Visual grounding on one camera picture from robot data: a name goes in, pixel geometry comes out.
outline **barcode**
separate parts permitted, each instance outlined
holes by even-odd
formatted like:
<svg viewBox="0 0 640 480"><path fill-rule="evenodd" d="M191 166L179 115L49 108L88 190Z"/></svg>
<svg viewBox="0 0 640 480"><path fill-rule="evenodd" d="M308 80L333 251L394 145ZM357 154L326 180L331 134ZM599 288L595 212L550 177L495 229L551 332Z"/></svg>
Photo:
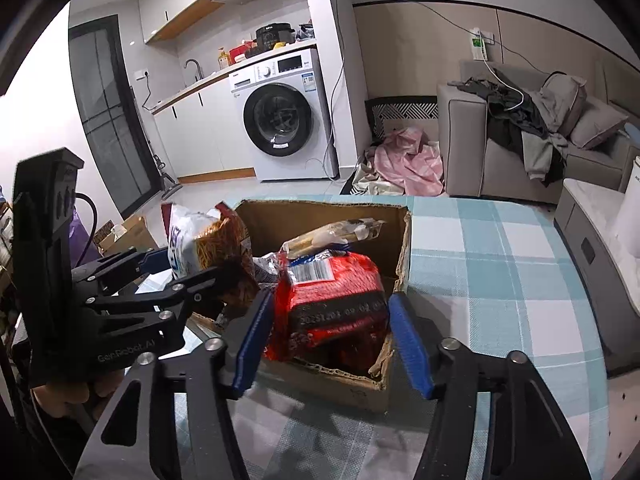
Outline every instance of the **barcode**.
<svg viewBox="0 0 640 480"><path fill-rule="evenodd" d="M293 285L311 282L330 282L334 279L330 260L319 260L289 267L289 277Z"/></svg>

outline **gray sofa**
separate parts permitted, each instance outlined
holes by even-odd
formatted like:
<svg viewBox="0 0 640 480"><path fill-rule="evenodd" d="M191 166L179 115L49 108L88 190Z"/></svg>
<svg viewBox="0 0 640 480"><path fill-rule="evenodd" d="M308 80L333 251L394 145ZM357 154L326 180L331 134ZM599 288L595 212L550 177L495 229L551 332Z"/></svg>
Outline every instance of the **gray sofa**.
<svg viewBox="0 0 640 480"><path fill-rule="evenodd" d="M498 63L490 65L501 70L521 88L537 90L546 79L545 74L535 70ZM612 96L624 93L628 81L621 82L621 89L607 88L609 79L617 79L613 75L607 78L606 71L607 67L598 66L598 79L601 81L596 84L595 97L620 109ZM466 81L472 76L495 81L483 62L460 62L460 80ZM640 118L626 107L623 111L629 115L630 122L640 124ZM530 180L515 153L487 139L486 114L486 103L478 96L453 86L438 86L438 130L447 193L451 196L504 197L557 204L562 181L544 187L541 182ZM593 150L582 150L569 143L564 176L624 191L636 155L640 155L639 147L623 134L615 134Z"/></svg>

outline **white cylindrical appliance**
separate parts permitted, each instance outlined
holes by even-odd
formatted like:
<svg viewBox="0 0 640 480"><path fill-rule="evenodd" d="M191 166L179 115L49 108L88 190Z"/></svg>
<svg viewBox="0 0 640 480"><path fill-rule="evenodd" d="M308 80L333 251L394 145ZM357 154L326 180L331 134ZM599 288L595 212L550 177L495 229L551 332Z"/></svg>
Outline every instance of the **white cylindrical appliance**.
<svg viewBox="0 0 640 480"><path fill-rule="evenodd" d="M613 234L635 258L640 258L640 156L636 156Z"/></svg>

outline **tablecloth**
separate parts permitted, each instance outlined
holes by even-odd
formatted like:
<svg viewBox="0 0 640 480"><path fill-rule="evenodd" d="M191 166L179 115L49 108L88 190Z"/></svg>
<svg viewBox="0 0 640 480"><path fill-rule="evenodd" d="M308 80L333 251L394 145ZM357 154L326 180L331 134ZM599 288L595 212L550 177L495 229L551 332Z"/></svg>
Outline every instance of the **tablecloth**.
<svg viewBox="0 0 640 480"><path fill-rule="evenodd" d="M406 205L413 213L407 293L418 313L474 351L526 352L567 417L593 479L602 478L608 431L602 350L580 278L549 220L528 206L488 200L277 198ZM165 279L152 277L143 290L156 290ZM187 334L184 351L199 343ZM241 400L229 402L250 477L412 478L434 403L410 388L400 367L396 360L385 415L324 402L258 375ZM488 395L480 394L468 479L482 476L488 413ZM184 396L176 394L180 458L190 478L186 415Z"/></svg>

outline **metal screw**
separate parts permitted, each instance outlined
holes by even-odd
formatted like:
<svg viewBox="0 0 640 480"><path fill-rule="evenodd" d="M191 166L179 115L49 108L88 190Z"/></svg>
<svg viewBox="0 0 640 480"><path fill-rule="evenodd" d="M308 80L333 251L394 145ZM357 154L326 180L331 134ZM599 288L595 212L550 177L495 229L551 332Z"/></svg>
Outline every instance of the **metal screw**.
<svg viewBox="0 0 640 480"><path fill-rule="evenodd" d="M149 365L156 360L156 355L151 352L143 352L137 358L139 365Z"/></svg>
<svg viewBox="0 0 640 480"><path fill-rule="evenodd" d="M511 352L509 354L509 358L514 363L517 363L519 365L523 365L524 363L526 363L529 360L527 358L527 355L525 353L521 352L520 350L514 350L513 352Z"/></svg>
<svg viewBox="0 0 640 480"><path fill-rule="evenodd" d="M442 347L445 350L457 350L460 348L460 341L452 337L446 337L442 340Z"/></svg>
<svg viewBox="0 0 640 480"><path fill-rule="evenodd" d="M225 342L222 341L219 337L212 337L211 339L207 339L204 343L204 348L213 352L215 350L220 350L225 345Z"/></svg>

